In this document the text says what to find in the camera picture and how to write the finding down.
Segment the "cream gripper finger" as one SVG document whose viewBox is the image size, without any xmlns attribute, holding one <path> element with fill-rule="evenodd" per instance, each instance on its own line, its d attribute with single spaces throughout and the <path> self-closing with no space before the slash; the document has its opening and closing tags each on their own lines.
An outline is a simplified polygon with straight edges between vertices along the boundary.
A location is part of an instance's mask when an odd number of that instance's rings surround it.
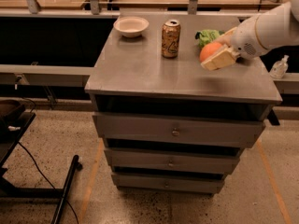
<svg viewBox="0 0 299 224">
<path fill-rule="evenodd" d="M 206 70 L 218 70 L 235 64 L 239 56 L 240 54 L 233 48 L 222 46 L 205 61 L 200 63 Z"/>
<path fill-rule="evenodd" d="M 228 47 L 231 46 L 231 39 L 235 32 L 236 28 L 232 28 L 223 35 L 220 35 L 218 38 L 215 39 L 215 42 L 221 43 L 223 45 L 226 45 Z"/>
</svg>

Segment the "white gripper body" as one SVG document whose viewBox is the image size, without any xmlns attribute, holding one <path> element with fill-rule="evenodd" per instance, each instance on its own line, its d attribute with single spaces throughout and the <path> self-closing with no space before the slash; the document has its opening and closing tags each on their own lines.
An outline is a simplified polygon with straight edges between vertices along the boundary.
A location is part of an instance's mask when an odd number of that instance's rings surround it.
<svg viewBox="0 0 299 224">
<path fill-rule="evenodd" d="M 242 21 L 233 31 L 231 46 L 242 58 L 253 59 L 268 52 L 268 49 L 261 44 L 258 37 L 258 19 L 258 16 L 248 18 Z"/>
</svg>

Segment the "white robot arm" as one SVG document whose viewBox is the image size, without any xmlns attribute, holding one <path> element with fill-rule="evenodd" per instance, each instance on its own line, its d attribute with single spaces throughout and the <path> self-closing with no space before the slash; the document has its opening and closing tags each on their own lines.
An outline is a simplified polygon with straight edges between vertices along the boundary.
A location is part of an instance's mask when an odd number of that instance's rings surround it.
<svg viewBox="0 0 299 224">
<path fill-rule="evenodd" d="M 290 0 L 242 21 L 201 49 L 199 61 L 207 70 L 253 59 L 269 51 L 299 45 L 299 0 Z"/>
</svg>

